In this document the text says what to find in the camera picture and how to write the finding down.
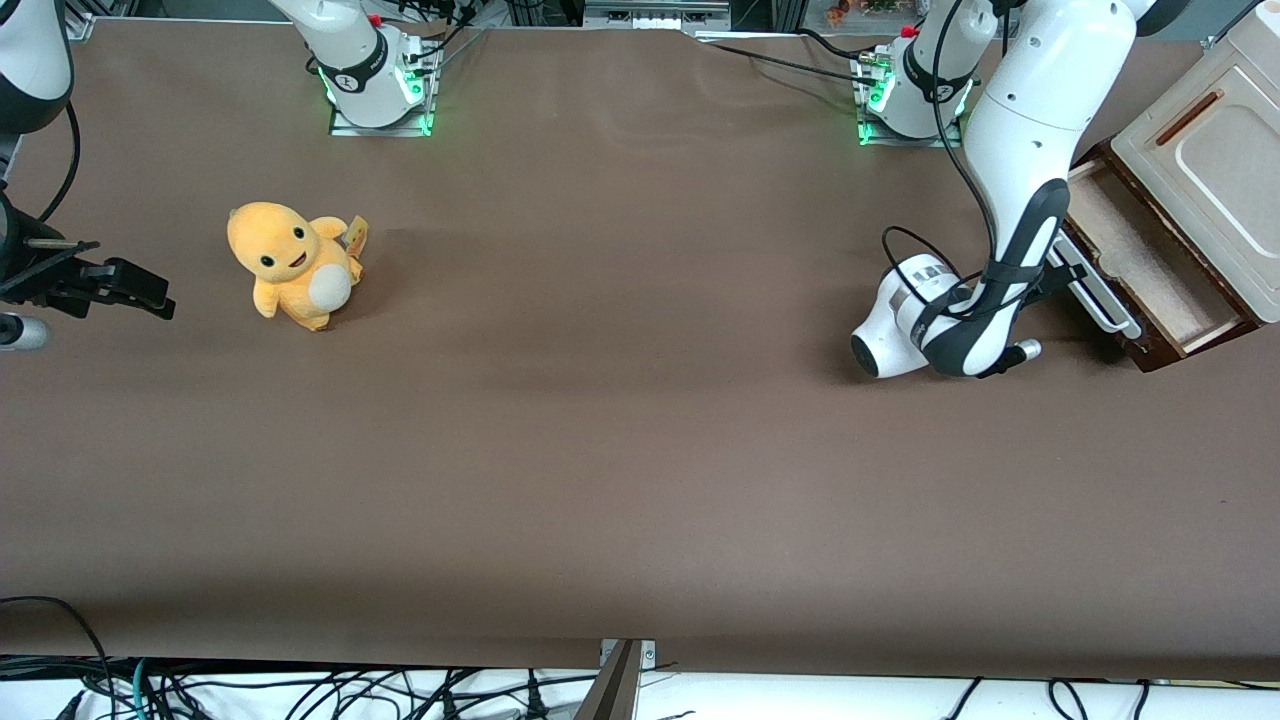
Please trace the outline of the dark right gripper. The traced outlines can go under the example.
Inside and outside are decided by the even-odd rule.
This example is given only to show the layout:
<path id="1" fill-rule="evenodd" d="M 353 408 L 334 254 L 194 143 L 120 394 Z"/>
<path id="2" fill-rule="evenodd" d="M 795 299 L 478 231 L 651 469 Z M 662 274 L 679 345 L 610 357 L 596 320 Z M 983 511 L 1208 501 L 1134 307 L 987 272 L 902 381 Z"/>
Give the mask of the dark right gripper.
<path id="1" fill-rule="evenodd" d="M 19 275 L 35 264 L 35 252 L 87 252 L 97 241 L 33 238 L 36 219 L 15 208 L 1 191 L 1 299 L 15 301 Z M 163 320 L 174 316 L 177 302 L 168 297 L 169 282 L 122 258 L 95 264 L 73 258 L 56 266 L 52 286 L 45 291 L 45 306 L 78 319 L 87 318 L 95 304 L 120 305 L 146 311 Z"/>

